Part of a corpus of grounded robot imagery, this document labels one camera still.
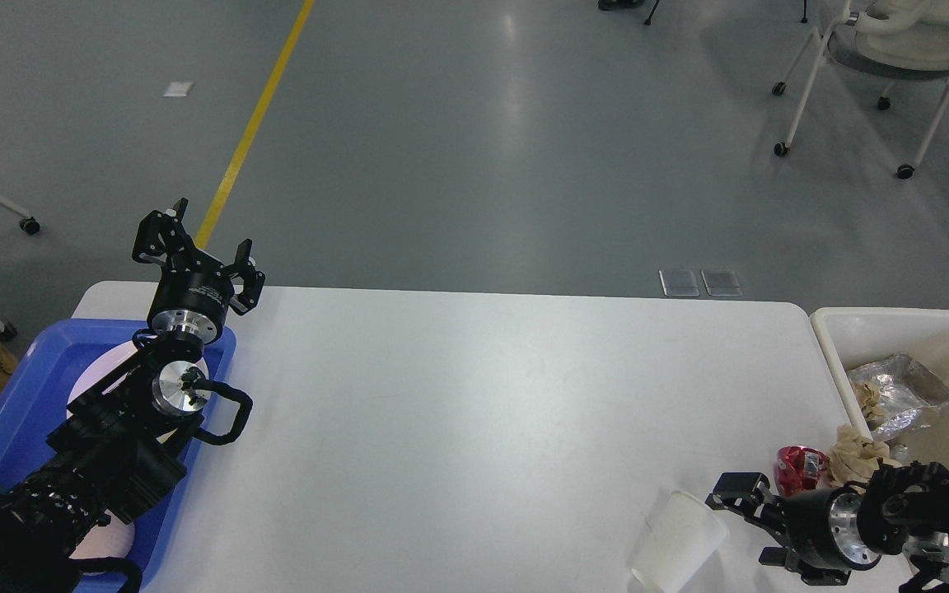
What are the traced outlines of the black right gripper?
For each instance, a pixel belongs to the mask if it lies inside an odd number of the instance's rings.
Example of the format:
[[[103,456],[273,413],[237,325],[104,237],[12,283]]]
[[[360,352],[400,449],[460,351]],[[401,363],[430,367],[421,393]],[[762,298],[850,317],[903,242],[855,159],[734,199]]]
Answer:
[[[788,536],[791,549],[762,549],[762,566],[780,567],[808,586],[846,586],[851,572],[873,569],[881,561],[858,532],[862,501],[853,488],[781,498],[762,473],[727,472],[719,476],[705,506],[730,511],[769,535]]]

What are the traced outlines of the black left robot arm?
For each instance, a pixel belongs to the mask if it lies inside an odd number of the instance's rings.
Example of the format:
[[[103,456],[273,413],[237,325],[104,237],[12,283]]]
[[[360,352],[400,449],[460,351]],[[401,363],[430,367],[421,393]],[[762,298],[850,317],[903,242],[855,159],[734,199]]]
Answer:
[[[0,592],[72,592],[93,573],[117,573],[136,592],[143,570],[121,555],[77,558],[92,530],[157,507],[187,476],[182,451],[192,441],[233,443],[252,398],[199,368],[222,337],[227,314],[259,304],[266,278],[251,259],[252,240],[225,264],[196,246],[182,218],[187,199],[150,212],[132,258],[161,267],[135,353],[68,405],[49,433],[54,455],[0,493]]]

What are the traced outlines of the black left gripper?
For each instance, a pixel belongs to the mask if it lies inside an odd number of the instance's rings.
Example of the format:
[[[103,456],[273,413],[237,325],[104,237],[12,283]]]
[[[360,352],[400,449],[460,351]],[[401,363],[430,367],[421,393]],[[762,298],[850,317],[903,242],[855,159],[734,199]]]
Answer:
[[[162,267],[147,327],[155,334],[184,331],[211,344],[221,338],[229,307],[237,315],[257,307],[266,274],[252,259],[252,239],[237,245],[222,275],[196,273],[203,256],[182,225],[188,205],[187,198],[180,198],[172,207],[146,215],[137,226],[131,259]],[[233,287],[235,281],[240,289]]]

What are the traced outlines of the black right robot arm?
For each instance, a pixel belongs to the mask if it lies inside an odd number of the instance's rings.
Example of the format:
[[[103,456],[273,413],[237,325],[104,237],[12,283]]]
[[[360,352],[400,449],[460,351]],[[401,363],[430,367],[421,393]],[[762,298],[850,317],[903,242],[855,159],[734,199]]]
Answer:
[[[705,503],[774,540],[760,564],[808,586],[846,586],[886,556],[913,570],[900,592],[949,592],[949,470],[938,462],[883,465],[866,482],[783,497],[760,473],[724,473]]]

